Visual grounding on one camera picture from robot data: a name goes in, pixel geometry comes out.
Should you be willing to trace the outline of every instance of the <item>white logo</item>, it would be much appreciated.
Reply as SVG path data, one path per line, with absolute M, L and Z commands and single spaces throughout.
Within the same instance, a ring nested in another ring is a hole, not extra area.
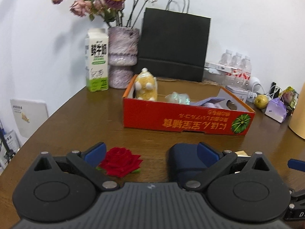
M 149 189 L 154 189 L 156 186 L 153 185 L 153 184 L 150 184 L 150 185 L 148 185 L 147 187 L 148 187 Z

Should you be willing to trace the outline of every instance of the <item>pumpkin illustration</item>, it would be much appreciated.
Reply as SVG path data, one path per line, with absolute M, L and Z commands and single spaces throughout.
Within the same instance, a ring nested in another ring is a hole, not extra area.
M 242 114 L 238 116 L 233 122 L 231 130 L 233 133 L 241 133 L 245 131 L 250 123 L 250 116 L 248 114 Z

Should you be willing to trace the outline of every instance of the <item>plush toy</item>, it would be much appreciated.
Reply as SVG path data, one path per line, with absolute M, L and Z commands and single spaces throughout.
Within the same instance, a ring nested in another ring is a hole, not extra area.
M 139 100 L 157 100 L 157 80 L 147 71 L 147 68 L 143 68 L 142 72 L 135 79 L 135 91 L 135 98 Z

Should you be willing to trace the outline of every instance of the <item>beige cylinder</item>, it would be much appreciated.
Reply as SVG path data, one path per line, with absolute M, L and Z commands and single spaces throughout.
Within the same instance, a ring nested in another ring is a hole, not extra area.
M 305 139 L 305 83 L 299 94 L 298 103 L 289 122 L 289 127 L 297 135 Z

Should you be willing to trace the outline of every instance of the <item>yellow fruit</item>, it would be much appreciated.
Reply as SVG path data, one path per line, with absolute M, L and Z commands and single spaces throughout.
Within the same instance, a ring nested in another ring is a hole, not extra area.
M 254 105 L 255 107 L 259 108 L 259 109 L 264 109 L 267 107 L 269 102 L 269 99 L 266 95 L 258 95 L 255 99 L 254 99 Z

